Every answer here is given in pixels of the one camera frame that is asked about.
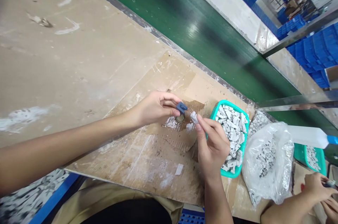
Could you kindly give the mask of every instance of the hand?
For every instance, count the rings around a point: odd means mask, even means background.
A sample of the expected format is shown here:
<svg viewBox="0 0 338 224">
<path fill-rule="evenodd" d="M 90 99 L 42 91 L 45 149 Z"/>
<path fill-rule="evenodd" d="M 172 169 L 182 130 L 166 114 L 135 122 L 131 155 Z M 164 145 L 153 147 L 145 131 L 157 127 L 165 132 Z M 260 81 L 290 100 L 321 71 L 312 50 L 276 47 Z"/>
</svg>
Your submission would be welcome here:
<svg viewBox="0 0 338 224">
<path fill-rule="evenodd" d="M 303 192 L 310 194 L 311 198 L 316 203 L 328 199 L 332 194 L 338 193 L 338 191 L 333 188 L 326 188 L 323 186 L 328 180 L 329 179 L 326 176 L 318 172 L 305 175 L 305 188 Z"/>
<path fill-rule="evenodd" d="M 176 109 L 182 102 L 176 95 L 169 92 L 152 92 L 129 111 L 139 127 L 156 122 L 165 123 L 170 116 L 180 116 Z"/>
<path fill-rule="evenodd" d="M 214 181 L 221 176 L 220 169 L 230 153 L 230 142 L 222 125 L 211 119 L 197 115 L 198 162 L 204 180 Z"/>
<path fill-rule="evenodd" d="M 338 224 L 338 203 L 333 198 L 329 197 L 321 202 L 324 211 L 327 215 L 327 224 Z"/>
</svg>

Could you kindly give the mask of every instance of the green conveyor belt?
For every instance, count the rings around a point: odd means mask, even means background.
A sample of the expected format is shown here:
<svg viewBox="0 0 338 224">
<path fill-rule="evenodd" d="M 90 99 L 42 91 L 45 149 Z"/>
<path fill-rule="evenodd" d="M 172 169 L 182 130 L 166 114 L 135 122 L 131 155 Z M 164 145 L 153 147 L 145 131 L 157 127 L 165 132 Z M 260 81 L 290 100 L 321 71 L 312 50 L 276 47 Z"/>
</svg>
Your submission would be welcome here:
<svg viewBox="0 0 338 224">
<path fill-rule="evenodd" d="M 205 0 L 119 1 L 253 101 L 300 94 Z M 316 110 L 270 114 L 338 136 Z"/>
</svg>

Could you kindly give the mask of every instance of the plastic bag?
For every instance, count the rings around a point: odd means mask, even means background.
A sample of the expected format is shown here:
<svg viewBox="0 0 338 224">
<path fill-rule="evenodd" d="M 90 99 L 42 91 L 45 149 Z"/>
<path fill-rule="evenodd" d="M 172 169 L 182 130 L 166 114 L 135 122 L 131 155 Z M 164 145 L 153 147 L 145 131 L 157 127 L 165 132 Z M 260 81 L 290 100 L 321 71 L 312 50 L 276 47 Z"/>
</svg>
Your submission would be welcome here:
<svg viewBox="0 0 338 224">
<path fill-rule="evenodd" d="M 261 198 L 283 203 L 291 196 L 289 190 L 292 174 L 294 144 L 283 122 L 270 123 L 252 135 L 245 148 L 243 178 L 251 201 L 256 206 Z M 270 162 L 262 160 L 268 156 Z M 262 163 L 269 164 L 262 170 Z"/>
</svg>

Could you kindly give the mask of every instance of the teal plastic bin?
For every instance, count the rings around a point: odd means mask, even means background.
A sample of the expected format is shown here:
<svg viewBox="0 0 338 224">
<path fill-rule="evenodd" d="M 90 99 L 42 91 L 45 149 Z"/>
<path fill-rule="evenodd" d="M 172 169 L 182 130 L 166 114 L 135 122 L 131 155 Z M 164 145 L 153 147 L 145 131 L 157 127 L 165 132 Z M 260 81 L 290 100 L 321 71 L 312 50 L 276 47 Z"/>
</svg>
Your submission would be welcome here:
<svg viewBox="0 0 338 224">
<path fill-rule="evenodd" d="M 294 151 L 294 158 L 304 164 L 305 166 L 309 167 L 315 172 L 320 172 L 324 176 L 326 176 L 326 163 L 325 163 L 325 156 L 324 156 L 324 150 L 321 148 L 314 148 L 316 150 L 316 158 L 318 159 L 318 165 L 320 167 L 320 171 L 313 169 L 310 167 L 308 161 L 307 161 L 307 154 L 306 154 L 306 145 L 297 144 L 295 143 L 295 151 Z"/>
<path fill-rule="evenodd" d="M 244 115 L 246 117 L 246 120 L 248 121 L 248 123 L 245 124 L 245 127 L 246 127 L 246 134 L 244 134 L 245 135 L 245 141 L 241 144 L 241 146 L 239 148 L 243 152 L 242 158 L 244 158 L 244 149 L 245 149 L 246 139 L 248 137 L 248 131 L 249 131 L 249 121 L 250 121 L 249 120 L 249 116 L 246 114 L 245 111 L 243 111 L 241 108 L 237 107 L 233 103 L 229 102 L 228 100 L 221 100 L 221 101 L 218 102 L 218 104 L 215 106 L 215 108 L 213 109 L 213 111 L 211 113 L 210 118 L 212 120 L 215 120 L 216 114 L 217 114 L 217 111 L 218 111 L 220 105 L 230 106 L 235 111 L 237 111 L 239 113 L 244 113 Z M 236 166 L 236 168 L 235 168 L 235 174 L 232 174 L 231 171 L 225 171 L 225 170 L 221 169 L 221 175 L 224 176 L 224 177 L 236 178 L 236 177 L 239 176 L 241 170 L 242 170 L 242 165 L 239 166 L 239 167 Z"/>
</svg>

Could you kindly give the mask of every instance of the metal pole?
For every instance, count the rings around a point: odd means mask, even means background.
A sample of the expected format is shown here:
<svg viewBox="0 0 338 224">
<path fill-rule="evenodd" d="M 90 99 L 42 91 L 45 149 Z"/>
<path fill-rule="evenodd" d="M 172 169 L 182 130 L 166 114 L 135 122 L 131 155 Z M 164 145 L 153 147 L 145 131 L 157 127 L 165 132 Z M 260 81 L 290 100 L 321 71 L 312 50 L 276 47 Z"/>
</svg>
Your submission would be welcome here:
<svg viewBox="0 0 338 224">
<path fill-rule="evenodd" d="M 260 111 L 310 110 L 338 107 L 338 90 L 284 97 L 256 103 Z"/>
<path fill-rule="evenodd" d="M 294 32 L 292 35 L 287 36 L 286 38 L 282 39 L 278 43 L 274 44 L 270 48 L 263 51 L 262 52 L 263 58 L 265 59 L 268 58 L 270 55 L 291 45 L 297 40 L 309 35 L 311 32 L 316 31 L 319 28 L 323 27 L 324 25 L 329 24 L 336 18 L 338 18 L 338 7 L 325 12 L 324 14 L 320 15 L 319 17 L 317 17 L 315 20 L 313 20 L 309 24 L 303 26 L 298 31 Z"/>
</svg>

